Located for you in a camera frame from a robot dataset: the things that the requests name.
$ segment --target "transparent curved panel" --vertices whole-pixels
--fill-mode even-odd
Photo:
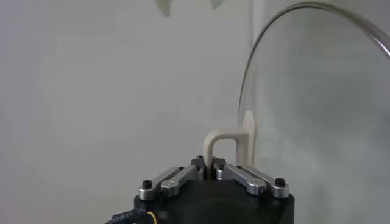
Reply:
[[[255,167],[284,177],[296,223],[387,223],[390,60],[354,23],[296,9],[262,36],[239,123],[257,123]]]

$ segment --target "white wall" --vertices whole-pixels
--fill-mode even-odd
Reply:
[[[2,0],[0,223],[103,223],[143,179],[200,154],[213,127],[235,125],[247,1],[210,9]]]

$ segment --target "metal bracket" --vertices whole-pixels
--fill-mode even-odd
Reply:
[[[163,172],[158,177],[154,178],[152,180],[152,186],[151,187],[144,187],[141,185],[138,189],[139,196],[141,200],[153,200],[157,194],[157,192],[160,190],[160,184],[163,180],[168,179],[176,175],[180,172],[180,168],[178,167],[171,167],[167,171]]]
[[[246,191],[250,194],[261,195],[267,189],[266,183],[262,179],[255,178],[231,164],[224,166],[221,176],[223,180],[234,179],[238,181],[246,187]]]
[[[284,179],[276,178],[266,175],[253,167],[242,167],[243,171],[250,173],[251,175],[260,178],[267,184],[267,189],[275,198],[286,198],[289,195],[289,186]]]
[[[165,190],[167,193],[167,197],[175,196],[179,193],[180,188],[188,181],[188,180],[199,180],[200,175],[197,170],[197,166],[189,165],[180,171],[176,176],[171,179],[164,180],[161,183],[161,189]]]

